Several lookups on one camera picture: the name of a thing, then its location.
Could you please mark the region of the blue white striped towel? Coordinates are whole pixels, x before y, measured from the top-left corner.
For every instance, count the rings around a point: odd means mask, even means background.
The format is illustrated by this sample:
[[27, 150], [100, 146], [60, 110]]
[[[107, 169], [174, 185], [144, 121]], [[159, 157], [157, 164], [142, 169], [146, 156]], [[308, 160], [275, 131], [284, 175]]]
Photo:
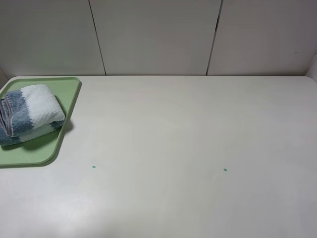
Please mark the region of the blue white striped towel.
[[23, 143], [60, 129], [65, 114], [43, 84], [5, 93], [0, 100], [0, 145]]

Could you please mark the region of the green plastic tray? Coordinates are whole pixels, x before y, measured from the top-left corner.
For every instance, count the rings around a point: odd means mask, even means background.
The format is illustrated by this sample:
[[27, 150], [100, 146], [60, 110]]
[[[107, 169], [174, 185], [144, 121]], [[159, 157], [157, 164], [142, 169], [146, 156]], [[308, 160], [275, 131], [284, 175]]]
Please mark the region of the green plastic tray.
[[65, 124], [61, 129], [33, 140], [1, 147], [1, 168], [45, 166], [54, 161], [59, 153], [82, 83], [77, 77], [70, 76], [14, 77], [0, 90], [0, 97], [3, 98], [9, 91], [35, 84], [44, 84], [50, 88], [65, 114]]

